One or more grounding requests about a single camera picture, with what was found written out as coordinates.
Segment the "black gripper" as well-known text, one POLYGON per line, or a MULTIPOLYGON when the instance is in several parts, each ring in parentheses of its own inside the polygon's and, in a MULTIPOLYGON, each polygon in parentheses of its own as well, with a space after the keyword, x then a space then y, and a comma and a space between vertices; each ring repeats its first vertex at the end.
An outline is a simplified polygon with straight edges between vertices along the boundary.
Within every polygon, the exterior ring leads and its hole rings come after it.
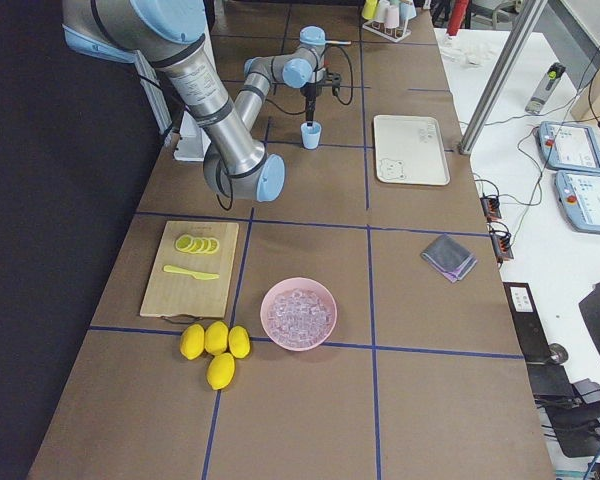
POLYGON ((330 89, 333 96, 338 97, 341 87, 341 75, 336 72, 330 72, 328 69, 319 71, 314 82, 306 83, 301 89, 301 94, 305 97, 305 122, 312 124, 314 122, 316 99, 324 89, 330 89))

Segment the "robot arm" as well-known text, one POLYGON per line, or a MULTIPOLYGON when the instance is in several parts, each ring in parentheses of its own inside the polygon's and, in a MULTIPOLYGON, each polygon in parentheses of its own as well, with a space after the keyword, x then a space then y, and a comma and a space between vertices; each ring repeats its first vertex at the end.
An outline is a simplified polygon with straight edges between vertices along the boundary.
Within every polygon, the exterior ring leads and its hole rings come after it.
POLYGON ((303 28, 290 54, 245 63, 245 81, 230 97, 204 50, 207 17, 201 1, 65 1, 63 29, 78 53, 126 62, 139 52, 174 85, 186 110, 206 133, 203 162, 209 187, 229 199, 275 200, 285 181, 283 159, 268 154, 251 128, 272 85, 301 91, 313 125, 320 88, 335 83, 325 66, 329 46, 323 29, 303 28))

